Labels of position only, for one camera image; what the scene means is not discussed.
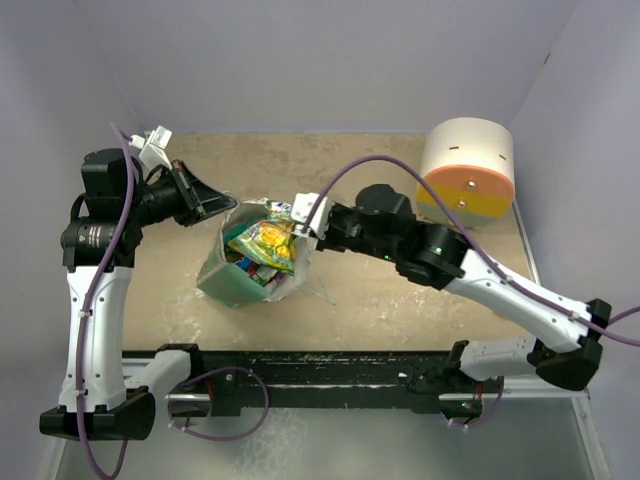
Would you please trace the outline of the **green paper gift bag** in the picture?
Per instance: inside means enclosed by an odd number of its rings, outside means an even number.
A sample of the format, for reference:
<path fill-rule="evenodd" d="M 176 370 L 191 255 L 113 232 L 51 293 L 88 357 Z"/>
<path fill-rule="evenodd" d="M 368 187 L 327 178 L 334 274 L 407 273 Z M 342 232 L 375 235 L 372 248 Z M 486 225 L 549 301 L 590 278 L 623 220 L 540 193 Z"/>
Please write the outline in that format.
<path fill-rule="evenodd" d="M 213 248 L 197 275 L 196 287 L 208 297 L 229 308 L 260 302 L 277 302 L 301 288 L 311 267 L 313 243 L 293 234 L 296 248 L 295 271 L 292 275 L 260 265 L 253 275 L 241 270 L 235 262 L 244 255 L 232 250 L 227 241 L 238 235 L 251 220 L 266 214 L 266 198 L 240 203 L 224 218 L 216 233 Z M 273 277 L 283 278 L 277 292 L 267 298 L 263 286 Z"/>

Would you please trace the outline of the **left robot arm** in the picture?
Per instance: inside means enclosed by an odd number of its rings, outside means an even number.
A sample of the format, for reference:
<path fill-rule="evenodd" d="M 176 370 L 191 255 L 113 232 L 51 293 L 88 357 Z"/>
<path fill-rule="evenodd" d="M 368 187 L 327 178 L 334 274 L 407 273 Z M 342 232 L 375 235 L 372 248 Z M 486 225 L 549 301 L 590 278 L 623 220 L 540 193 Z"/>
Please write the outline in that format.
<path fill-rule="evenodd" d="M 202 353 L 194 343 L 164 345 L 131 378 L 123 374 L 123 322 L 135 251 L 144 227 L 167 219 L 190 227 L 237 207 L 180 160 L 152 168 L 118 148 L 85 156 L 85 187 L 61 236 L 71 323 L 66 376 L 58 404 L 41 414 L 42 434 L 69 440 L 144 440 L 156 403 L 176 386 L 202 387 Z"/>

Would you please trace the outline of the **green yellow candy packet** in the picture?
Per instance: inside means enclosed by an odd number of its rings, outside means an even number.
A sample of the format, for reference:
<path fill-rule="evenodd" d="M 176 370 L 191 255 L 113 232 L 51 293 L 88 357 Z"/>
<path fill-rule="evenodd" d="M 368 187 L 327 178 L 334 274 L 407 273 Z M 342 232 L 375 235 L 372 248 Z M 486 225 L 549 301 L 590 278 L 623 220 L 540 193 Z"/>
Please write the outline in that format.
<path fill-rule="evenodd" d="M 257 264 L 292 275 L 296 261 L 292 206 L 268 200 L 265 208 L 263 217 L 251 220 L 227 245 Z"/>

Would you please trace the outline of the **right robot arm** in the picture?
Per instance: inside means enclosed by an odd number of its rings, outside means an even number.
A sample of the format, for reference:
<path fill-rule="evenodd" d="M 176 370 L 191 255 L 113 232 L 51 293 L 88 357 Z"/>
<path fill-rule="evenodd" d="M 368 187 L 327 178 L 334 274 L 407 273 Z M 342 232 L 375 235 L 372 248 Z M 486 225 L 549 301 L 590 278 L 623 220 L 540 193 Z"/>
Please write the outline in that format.
<path fill-rule="evenodd" d="M 526 330 L 513 339 L 456 343 L 444 369 L 452 389 L 467 391 L 499 376 L 537 375 L 580 391 L 597 372 L 602 346 L 596 330 L 608 324 L 606 302 L 562 297 L 482 259 L 457 231 L 418 220 L 409 199 L 385 184 L 361 190 L 352 207 L 322 197 L 307 205 L 318 250 L 390 261 L 410 282 L 472 300 Z"/>

